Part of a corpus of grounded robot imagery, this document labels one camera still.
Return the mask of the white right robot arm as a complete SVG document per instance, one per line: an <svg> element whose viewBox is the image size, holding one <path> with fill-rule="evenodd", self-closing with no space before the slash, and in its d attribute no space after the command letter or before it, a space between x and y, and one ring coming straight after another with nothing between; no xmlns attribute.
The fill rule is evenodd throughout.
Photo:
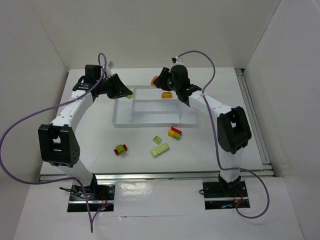
<svg viewBox="0 0 320 240"><path fill-rule="evenodd" d="M151 86L175 92L182 103L209 116L220 168L220 188L223 192L235 189L241 181L244 148L252 138L245 110L240 106L225 105L204 93L202 88L191 83L187 68L181 64L164 67L160 75L152 79Z"/></svg>

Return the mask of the red green lego cluster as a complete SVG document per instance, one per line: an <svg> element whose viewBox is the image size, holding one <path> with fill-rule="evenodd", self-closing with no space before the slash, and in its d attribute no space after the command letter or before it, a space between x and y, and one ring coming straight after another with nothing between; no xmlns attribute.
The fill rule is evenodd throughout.
<svg viewBox="0 0 320 240"><path fill-rule="evenodd" d="M113 150L116 156L120 156L128 151L128 147L125 144L120 144Z"/></svg>

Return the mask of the orange yellow lego piece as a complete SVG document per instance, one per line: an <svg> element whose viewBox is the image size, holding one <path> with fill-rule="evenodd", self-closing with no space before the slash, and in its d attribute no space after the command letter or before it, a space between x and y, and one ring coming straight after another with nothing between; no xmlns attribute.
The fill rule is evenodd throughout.
<svg viewBox="0 0 320 240"><path fill-rule="evenodd" d="M157 87L156 86L156 84L155 84L155 81L157 80L157 76L155 76L152 80L151 80L151 82L150 82L150 85L152 86L152 87Z"/></svg>

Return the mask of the long light green lego brick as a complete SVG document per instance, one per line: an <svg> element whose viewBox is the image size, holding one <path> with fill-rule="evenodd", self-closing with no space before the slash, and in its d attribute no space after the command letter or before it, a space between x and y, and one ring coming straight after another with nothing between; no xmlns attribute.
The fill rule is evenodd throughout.
<svg viewBox="0 0 320 240"><path fill-rule="evenodd" d="M169 145L167 143L163 143L158 145L157 147L153 148L150 153L153 158L157 158L161 154L165 153L170 149Z"/></svg>

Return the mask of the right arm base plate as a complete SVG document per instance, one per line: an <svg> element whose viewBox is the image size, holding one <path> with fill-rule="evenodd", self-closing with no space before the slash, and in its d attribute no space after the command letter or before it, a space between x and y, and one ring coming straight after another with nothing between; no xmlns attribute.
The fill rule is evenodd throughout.
<svg viewBox="0 0 320 240"><path fill-rule="evenodd" d="M199 194L204 196L206 210L250 208L247 186L241 181L234 189L223 192L218 182L203 182Z"/></svg>

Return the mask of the red yellow green lego stack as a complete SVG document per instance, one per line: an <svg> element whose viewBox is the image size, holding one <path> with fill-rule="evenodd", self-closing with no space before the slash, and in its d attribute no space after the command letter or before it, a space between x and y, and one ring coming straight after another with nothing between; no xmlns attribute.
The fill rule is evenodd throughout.
<svg viewBox="0 0 320 240"><path fill-rule="evenodd" d="M168 136L175 140L179 140L182 136L182 131L180 131L175 127L171 127L170 130L168 131Z"/></svg>

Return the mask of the aluminium rail right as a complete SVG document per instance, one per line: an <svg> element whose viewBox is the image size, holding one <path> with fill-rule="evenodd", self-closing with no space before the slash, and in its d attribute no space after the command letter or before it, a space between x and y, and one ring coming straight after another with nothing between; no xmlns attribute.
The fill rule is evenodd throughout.
<svg viewBox="0 0 320 240"><path fill-rule="evenodd" d="M254 109L254 105L249 93L249 89L244 77L244 69L242 68L235 68L235 74L238 80L238 84L241 90L241 94L244 100L244 104L248 113L248 118L250 120L252 133L257 144L257 149L260 155L260 159L262 162L263 176L275 176L272 164L270 162L269 154L266 148L265 141L262 136L262 132L258 123L257 115Z"/></svg>

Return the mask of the white divided sorting tray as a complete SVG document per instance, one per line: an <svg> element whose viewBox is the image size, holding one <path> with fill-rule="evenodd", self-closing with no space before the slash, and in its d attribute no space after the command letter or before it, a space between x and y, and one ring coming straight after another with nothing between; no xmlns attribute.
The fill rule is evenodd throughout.
<svg viewBox="0 0 320 240"><path fill-rule="evenodd" d="M180 102L175 94L162 98L163 91L146 85L129 85L132 98L114 101L112 123L116 128L195 128L198 112Z"/></svg>

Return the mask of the small light green lego brick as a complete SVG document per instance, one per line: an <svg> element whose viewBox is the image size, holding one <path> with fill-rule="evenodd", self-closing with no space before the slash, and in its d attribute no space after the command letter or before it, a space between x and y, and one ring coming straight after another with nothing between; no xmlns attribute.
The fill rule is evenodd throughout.
<svg viewBox="0 0 320 240"><path fill-rule="evenodd" d="M162 139L159 136L155 136L152 140L155 144L159 145L162 141Z"/></svg>

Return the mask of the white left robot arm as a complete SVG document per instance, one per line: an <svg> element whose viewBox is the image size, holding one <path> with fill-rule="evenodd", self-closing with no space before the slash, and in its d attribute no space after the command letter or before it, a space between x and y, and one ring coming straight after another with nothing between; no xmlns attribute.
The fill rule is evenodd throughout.
<svg viewBox="0 0 320 240"><path fill-rule="evenodd" d="M80 160L81 148L75 132L86 111L100 95L107 95L111 100L132 95L118 74L112 73L113 66L113 62L108 62L105 67L86 65L85 74L72 89L69 103L51 123L38 128L42 160L71 177L76 190L84 187L91 194L98 191L97 178Z"/></svg>

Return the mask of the orange printed lego brick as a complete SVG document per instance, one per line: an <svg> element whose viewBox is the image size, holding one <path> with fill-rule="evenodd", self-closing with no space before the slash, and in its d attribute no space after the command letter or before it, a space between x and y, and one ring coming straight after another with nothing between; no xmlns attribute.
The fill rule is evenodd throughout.
<svg viewBox="0 0 320 240"><path fill-rule="evenodd" d="M166 91L166 92L161 93L162 99L171 99L172 97L173 97L173 95L170 91Z"/></svg>

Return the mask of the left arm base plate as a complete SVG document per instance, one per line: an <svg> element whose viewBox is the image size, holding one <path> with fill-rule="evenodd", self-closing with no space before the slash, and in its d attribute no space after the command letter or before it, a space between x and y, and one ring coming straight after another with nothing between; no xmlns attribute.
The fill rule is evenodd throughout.
<svg viewBox="0 0 320 240"><path fill-rule="evenodd" d="M80 186L73 185L71 188L62 188L69 193L68 213L81 213L87 211L85 195ZM100 209L101 212L114 211L115 199L115 184L98 185L97 192L87 191L88 205L90 212L96 212Z"/></svg>

